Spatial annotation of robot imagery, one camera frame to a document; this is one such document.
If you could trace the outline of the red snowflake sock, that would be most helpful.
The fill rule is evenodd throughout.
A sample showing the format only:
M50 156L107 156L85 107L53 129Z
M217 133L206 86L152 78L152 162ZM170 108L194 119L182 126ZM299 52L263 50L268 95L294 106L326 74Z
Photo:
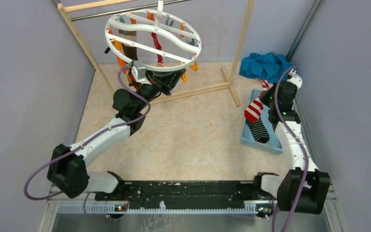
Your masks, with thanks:
M153 44L154 44L155 49L161 51L162 47L161 47L161 44L158 41L157 34L151 32L151 36L152 36L152 39L153 39ZM164 64L164 61L163 61L162 55L157 54L157 65L162 66L163 64Z

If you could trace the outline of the red white striped sock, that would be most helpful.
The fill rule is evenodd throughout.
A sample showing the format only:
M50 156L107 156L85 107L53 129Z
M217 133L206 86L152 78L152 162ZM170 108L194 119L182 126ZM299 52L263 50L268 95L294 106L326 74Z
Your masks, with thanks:
M260 82L262 86L260 95L255 98L244 111L245 119L249 122L257 122L260 120L261 113L264 109L264 104L260 100L260 97L272 87L272 84L270 84L267 80L260 80Z

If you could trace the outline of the white round clip hanger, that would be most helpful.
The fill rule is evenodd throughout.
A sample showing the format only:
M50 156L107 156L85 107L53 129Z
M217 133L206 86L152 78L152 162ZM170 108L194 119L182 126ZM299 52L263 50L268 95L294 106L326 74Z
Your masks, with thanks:
M164 1L156 9L132 10L111 16L104 35L109 51L116 56L123 72L128 64L140 61L138 52L156 58L133 71L134 80L141 84L150 81L140 76L141 71L172 72L187 67L198 70L197 58L202 51L199 33L185 20L163 11Z

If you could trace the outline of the black orange sock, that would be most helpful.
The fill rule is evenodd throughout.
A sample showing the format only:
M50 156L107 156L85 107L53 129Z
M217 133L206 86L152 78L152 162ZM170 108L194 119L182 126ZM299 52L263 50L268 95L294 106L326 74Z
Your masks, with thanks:
M141 85L135 80L134 76L132 73L127 74L128 82L130 87L134 87L136 90L138 90Z

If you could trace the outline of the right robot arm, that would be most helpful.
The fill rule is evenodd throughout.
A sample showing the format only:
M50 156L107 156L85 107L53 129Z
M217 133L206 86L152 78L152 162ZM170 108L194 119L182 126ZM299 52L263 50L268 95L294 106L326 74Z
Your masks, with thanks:
M281 211L319 215L330 185L330 176L313 162L301 135L300 119L293 110L298 85L282 81L278 87L261 82L261 102L269 108L269 122L280 141L289 165L284 178L259 172L254 177L253 194L258 199L275 197Z

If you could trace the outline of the black striped sock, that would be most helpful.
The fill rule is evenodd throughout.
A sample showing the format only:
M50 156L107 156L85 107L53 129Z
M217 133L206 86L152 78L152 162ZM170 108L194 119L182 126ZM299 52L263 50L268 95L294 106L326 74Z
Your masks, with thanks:
M245 123L247 124L256 142L265 144L269 141L270 135L261 120L251 121L251 120L246 119Z

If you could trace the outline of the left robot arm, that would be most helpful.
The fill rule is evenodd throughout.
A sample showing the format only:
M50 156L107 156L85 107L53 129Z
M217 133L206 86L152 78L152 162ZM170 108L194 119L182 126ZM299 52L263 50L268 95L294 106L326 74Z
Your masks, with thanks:
M170 72L140 71L131 68L130 73L145 77L149 83L141 84L136 91L125 86L113 96L112 107L115 117L88 138L72 145L57 145L52 153L47 179L68 198L76 198L84 192L107 193L114 200L120 200L126 188L122 179L113 172L90 173L87 167L114 144L136 133L143 125L151 101L164 94L169 96L185 69Z

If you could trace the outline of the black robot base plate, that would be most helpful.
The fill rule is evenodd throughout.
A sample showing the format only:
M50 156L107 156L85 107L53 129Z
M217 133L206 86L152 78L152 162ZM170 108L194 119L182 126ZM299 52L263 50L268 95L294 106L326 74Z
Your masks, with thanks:
M97 201L122 201L132 210L256 210L277 199L250 181L122 181Z

